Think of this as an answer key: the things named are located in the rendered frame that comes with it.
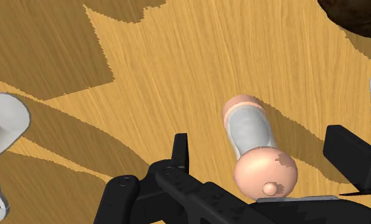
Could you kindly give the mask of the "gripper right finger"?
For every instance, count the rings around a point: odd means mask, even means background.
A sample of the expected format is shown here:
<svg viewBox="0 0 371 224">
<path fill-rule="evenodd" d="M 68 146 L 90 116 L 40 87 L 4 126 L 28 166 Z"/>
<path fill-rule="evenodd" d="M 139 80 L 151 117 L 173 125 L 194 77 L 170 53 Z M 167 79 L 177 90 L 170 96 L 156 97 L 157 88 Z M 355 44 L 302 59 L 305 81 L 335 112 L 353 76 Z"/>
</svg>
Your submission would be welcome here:
<svg viewBox="0 0 371 224">
<path fill-rule="evenodd" d="M 323 155 L 358 190 L 346 196 L 371 195 L 370 144 L 341 125 L 329 125 Z"/>
</svg>

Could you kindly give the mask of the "pink and white bottle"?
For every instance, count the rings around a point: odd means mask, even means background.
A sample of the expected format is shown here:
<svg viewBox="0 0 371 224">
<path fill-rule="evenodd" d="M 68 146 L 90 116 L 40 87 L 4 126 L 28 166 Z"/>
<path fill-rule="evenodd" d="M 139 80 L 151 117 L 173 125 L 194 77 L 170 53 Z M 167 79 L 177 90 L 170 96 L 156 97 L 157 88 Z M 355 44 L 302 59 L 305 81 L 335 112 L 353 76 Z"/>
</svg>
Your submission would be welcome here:
<svg viewBox="0 0 371 224">
<path fill-rule="evenodd" d="M 237 159 L 238 189 L 253 200 L 288 196 L 297 183 L 297 165 L 276 144 L 262 103 L 237 95 L 225 103 L 222 118 Z"/>
</svg>

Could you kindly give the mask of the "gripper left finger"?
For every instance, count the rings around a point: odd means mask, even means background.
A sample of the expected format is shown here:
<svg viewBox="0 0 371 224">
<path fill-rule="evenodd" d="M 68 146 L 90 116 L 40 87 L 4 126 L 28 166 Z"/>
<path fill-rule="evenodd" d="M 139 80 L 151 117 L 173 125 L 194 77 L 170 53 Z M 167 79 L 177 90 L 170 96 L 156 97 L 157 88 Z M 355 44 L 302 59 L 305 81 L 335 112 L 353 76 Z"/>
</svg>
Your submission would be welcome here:
<svg viewBox="0 0 371 224">
<path fill-rule="evenodd" d="M 188 137 L 174 136 L 171 159 L 139 180 L 117 176 L 104 189 L 93 224 L 276 224 L 213 182 L 189 174 Z"/>
</svg>

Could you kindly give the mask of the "dark brown round object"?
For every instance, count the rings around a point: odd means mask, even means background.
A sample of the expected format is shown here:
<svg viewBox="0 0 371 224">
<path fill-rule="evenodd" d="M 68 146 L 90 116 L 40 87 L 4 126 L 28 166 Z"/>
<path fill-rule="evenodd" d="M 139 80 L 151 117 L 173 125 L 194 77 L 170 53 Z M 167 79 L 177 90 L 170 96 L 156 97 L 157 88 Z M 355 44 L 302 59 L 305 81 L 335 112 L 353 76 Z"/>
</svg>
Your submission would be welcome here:
<svg viewBox="0 0 371 224">
<path fill-rule="evenodd" d="M 371 38 L 371 0 L 317 0 L 327 17 L 341 28 Z"/>
</svg>

